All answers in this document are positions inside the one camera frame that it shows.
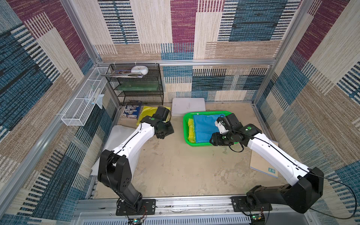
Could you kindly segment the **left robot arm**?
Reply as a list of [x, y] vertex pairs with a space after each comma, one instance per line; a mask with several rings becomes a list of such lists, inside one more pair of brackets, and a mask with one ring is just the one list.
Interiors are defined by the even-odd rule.
[[136, 130], [113, 150], [104, 150], [99, 158], [97, 180], [123, 200], [126, 210], [140, 213], [143, 195], [132, 184], [142, 146], [153, 136], [164, 139], [174, 133], [170, 121], [158, 115], [146, 116]]

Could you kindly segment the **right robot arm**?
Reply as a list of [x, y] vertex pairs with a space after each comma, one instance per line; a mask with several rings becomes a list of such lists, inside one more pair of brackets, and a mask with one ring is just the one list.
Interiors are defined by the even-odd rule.
[[212, 134], [212, 145], [231, 146], [239, 143], [248, 147], [270, 163], [287, 181], [283, 186], [253, 187], [246, 193], [246, 203], [250, 209], [265, 204], [282, 204], [304, 214], [323, 195], [323, 172], [295, 160], [253, 124], [231, 127], [216, 122], [215, 125], [219, 131]]

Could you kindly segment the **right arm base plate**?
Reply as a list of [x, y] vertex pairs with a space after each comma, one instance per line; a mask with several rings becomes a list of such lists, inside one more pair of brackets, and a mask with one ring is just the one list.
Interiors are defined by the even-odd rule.
[[272, 211], [270, 204], [259, 204], [255, 200], [247, 196], [233, 196], [230, 197], [234, 212], [260, 212]]

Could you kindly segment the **green plastic basket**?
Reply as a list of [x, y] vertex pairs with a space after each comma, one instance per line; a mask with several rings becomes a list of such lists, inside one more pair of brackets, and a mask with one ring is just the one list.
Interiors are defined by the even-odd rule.
[[189, 136], [189, 126], [188, 126], [188, 120], [193, 119], [194, 115], [218, 115], [223, 114], [224, 116], [228, 116], [231, 114], [229, 111], [206, 111], [206, 112], [189, 112], [183, 116], [183, 132], [184, 132], [184, 139], [185, 142], [192, 146], [192, 147], [205, 147], [205, 146], [212, 146], [212, 144], [209, 142], [204, 143], [192, 143], [188, 140]]

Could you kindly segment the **large yellow raincoat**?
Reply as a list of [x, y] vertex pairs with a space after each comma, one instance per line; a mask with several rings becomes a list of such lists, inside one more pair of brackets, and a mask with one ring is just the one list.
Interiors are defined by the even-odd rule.
[[188, 141], [190, 143], [196, 143], [194, 120], [191, 118], [188, 119]]

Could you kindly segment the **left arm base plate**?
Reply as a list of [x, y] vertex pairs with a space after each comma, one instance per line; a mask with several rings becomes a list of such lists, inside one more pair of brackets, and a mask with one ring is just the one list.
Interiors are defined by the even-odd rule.
[[136, 206], [127, 204], [123, 199], [116, 203], [116, 216], [154, 215], [156, 199], [143, 199]]

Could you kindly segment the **blue raincoat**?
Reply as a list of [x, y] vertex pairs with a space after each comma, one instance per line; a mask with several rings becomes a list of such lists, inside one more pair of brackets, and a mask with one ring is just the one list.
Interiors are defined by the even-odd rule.
[[224, 117], [224, 114], [200, 114], [194, 115], [194, 131], [196, 136], [196, 143], [209, 143], [212, 134], [219, 132], [215, 122], [219, 117]]

